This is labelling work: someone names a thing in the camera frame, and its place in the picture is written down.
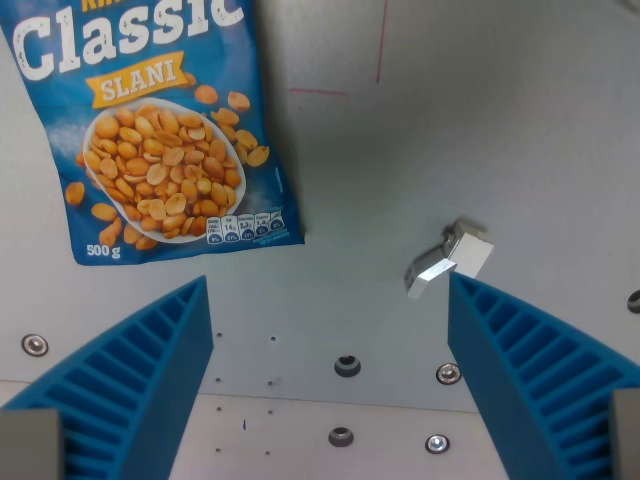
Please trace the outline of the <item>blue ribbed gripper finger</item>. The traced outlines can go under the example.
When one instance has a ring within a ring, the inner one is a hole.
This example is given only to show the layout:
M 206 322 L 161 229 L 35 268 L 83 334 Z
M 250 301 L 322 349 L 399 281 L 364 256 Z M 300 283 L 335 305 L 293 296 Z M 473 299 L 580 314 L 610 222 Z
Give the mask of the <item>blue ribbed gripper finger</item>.
M 639 367 L 570 324 L 459 273 L 448 345 L 511 479 L 611 479 L 609 406 Z
M 61 420 L 66 479 L 170 476 L 214 349 L 205 277 L 100 334 L 5 403 Z

